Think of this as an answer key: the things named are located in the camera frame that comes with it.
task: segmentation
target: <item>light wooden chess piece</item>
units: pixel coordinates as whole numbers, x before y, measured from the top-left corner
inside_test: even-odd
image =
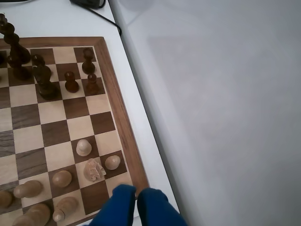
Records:
[[[72,175],[66,170],[57,172],[52,177],[52,182],[58,187],[67,187],[72,181]]]
[[[95,161],[95,159],[89,159],[87,161],[84,168],[84,176],[87,180],[92,182],[101,180],[106,174],[104,168],[100,163]]]
[[[50,219],[50,209],[45,204],[32,206],[27,213],[19,216],[13,226],[44,226]]]
[[[104,165],[108,170],[115,170],[120,164],[120,157],[117,155],[110,156],[106,159]]]
[[[79,203],[74,197],[65,197],[56,205],[52,218],[55,222],[63,221],[76,211]]]
[[[87,156],[88,154],[91,153],[91,151],[92,151],[92,146],[87,140],[82,139],[77,142],[76,152],[79,156]]]
[[[23,185],[18,185],[14,189],[14,196],[16,198],[31,198],[37,196],[42,192],[43,185],[37,180],[30,180]]]
[[[13,196],[8,191],[0,191],[0,208],[7,208],[11,205]]]

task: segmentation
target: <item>wood grain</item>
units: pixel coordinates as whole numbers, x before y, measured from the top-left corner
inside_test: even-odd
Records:
[[[124,155],[137,194],[148,187],[147,177],[141,162],[135,137],[128,119],[126,108],[118,86],[110,54],[103,37],[45,37],[21,38],[20,44],[26,48],[59,47],[59,46],[94,46],[96,57],[101,68],[104,84],[119,132]],[[9,45],[0,40],[0,49],[8,49]]]

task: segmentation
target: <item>light square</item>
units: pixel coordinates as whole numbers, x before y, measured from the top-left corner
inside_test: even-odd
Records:
[[[8,212],[0,215],[1,225],[13,225],[13,222],[19,217],[23,215],[22,209],[18,209],[12,212]]]
[[[0,68],[0,88],[8,86],[8,69]]]
[[[18,180],[16,155],[0,158],[0,185]]]
[[[90,116],[67,119],[68,130],[71,140],[94,135]]]
[[[37,94],[34,84],[9,87],[12,107],[36,104]]]
[[[40,103],[38,105],[41,124],[62,121],[66,119],[62,100]]]
[[[100,78],[102,76],[102,73],[99,68],[99,64],[97,62],[92,62],[95,65],[95,72],[94,74],[96,75],[97,78]],[[79,75],[81,79],[87,79],[88,75],[83,72],[82,69],[83,63],[77,63],[77,66],[79,67]]]
[[[70,141],[45,147],[45,156],[48,171],[75,164]]]
[[[12,130],[11,108],[0,109],[0,115],[0,132]]]
[[[121,150],[117,131],[110,131],[95,135],[99,156]]]
[[[99,157],[94,158],[94,159],[95,159],[96,162],[98,162],[99,164],[101,164]],[[80,188],[84,188],[84,187],[96,184],[96,183],[104,180],[104,177],[101,178],[101,180],[97,180],[95,182],[92,182],[92,181],[89,181],[89,180],[86,179],[86,177],[84,175],[84,168],[86,166],[87,161],[82,161],[80,163],[76,163],[75,164],[77,176],[78,176],[78,179],[79,179],[79,187]]]
[[[76,63],[73,47],[53,47],[56,64]]]
[[[110,197],[112,196],[114,188],[118,185],[133,185],[131,176],[128,172],[106,179],[105,183]]]
[[[70,193],[58,196],[56,198],[53,198],[53,205],[56,206],[65,197],[76,198],[76,200],[78,201],[78,206],[77,206],[75,212],[72,213],[71,215],[69,215],[68,217],[66,217],[65,220],[63,220],[61,222],[57,222],[57,226],[69,225],[69,224],[72,224],[76,221],[79,221],[79,220],[85,218],[85,209],[84,209],[84,204],[83,204],[80,190],[76,190],[74,192],[70,192]]]
[[[37,180],[39,181],[42,185],[43,185],[43,190],[40,194],[38,194],[35,197],[32,198],[22,198],[21,202],[22,202],[22,207],[27,207],[27,206],[31,206],[34,204],[37,204],[39,202],[48,200],[52,198],[51,195],[51,189],[50,189],[50,181],[49,181],[49,176],[48,176],[48,172],[46,173],[42,173],[42,174],[38,174],[36,176],[33,177],[29,177],[29,178],[25,178],[22,180],[19,180],[19,184],[24,184],[25,182],[29,181],[29,180]]]
[[[16,154],[44,147],[41,125],[15,129],[14,142]]]
[[[83,84],[81,82],[81,79],[76,79],[76,81],[79,84],[79,90],[76,93],[68,92],[65,88],[66,82],[60,81],[60,87],[61,87],[61,93],[62,93],[63,100],[85,96],[85,92],[83,89]]]
[[[90,115],[109,112],[111,110],[106,94],[88,96],[86,97],[86,101]]]

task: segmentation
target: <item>white pawn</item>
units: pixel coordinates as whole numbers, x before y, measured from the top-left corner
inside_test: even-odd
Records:
[[[79,156],[87,156],[92,151],[92,146],[87,140],[79,140],[76,146],[76,152]]]

